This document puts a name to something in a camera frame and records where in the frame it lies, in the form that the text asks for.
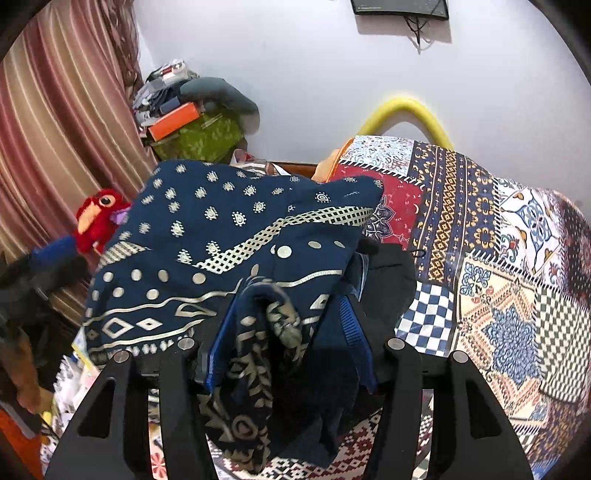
green patterned fabric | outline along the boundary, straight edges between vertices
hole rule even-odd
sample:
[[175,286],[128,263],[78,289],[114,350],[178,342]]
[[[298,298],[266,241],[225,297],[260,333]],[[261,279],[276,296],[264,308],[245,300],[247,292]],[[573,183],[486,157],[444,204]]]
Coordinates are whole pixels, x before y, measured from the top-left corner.
[[220,162],[238,141],[242,130],[227,112],[202,113],[159,142],[151,144],[160,160],[203,160]]

stuffed toy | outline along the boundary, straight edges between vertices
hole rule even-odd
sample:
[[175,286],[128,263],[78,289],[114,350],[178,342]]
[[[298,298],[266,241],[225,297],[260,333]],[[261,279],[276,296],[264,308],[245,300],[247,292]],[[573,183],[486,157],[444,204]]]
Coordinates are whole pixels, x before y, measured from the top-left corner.
[[94,248],[102,254],[130,207],[120,193],[111,189],[88,197],[76,212],[78,228],[73,236],[77,250],[85,254]]

metal screw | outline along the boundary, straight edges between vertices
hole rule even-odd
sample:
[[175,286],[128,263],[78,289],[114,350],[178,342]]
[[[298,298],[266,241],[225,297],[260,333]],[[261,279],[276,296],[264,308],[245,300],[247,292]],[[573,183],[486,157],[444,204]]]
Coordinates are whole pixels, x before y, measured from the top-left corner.
[[465,364],[468,361],[468,356],[464,352],[453,352],[452,357],[459,364]]
[[113,358],[118,364],[122,364],[129,358],[129,352],[127,350],[121,350],[120,352],[114,354]]
[[193,340],[192,338],[181,338],[178,341],[178,347],[181,350],[189,350],[189,349],[193,348],[194,345],[195,345],[195,340]]
[[388,340],[388,346],[392,350],[402,350],[404,348],[404,340],[401,340],[400,338],[391,338]]

yellow tube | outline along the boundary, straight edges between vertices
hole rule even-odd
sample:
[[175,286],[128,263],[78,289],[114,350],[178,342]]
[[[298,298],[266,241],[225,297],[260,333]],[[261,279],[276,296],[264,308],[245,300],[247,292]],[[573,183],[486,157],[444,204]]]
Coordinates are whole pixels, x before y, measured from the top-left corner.
[[437,121],[437,118],[427,108],[411,98],[397,97],[380,106],[361,127],[358,135],[377,135],[380,127],[397,112],[413,113],[427,127],[433,142],[440,147],[454,150],[452,142]]

sheer curtain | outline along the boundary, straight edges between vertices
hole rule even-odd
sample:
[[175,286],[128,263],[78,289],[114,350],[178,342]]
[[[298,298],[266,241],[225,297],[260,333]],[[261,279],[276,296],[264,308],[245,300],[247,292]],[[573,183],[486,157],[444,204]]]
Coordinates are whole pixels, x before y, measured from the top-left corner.
[[[53,0],[0,64],[0,248],[68,235],[84,198],[133,199],[155,165],[129,99],[141,86],[132,0]],[[79,322],[86,289],[55,306]]]

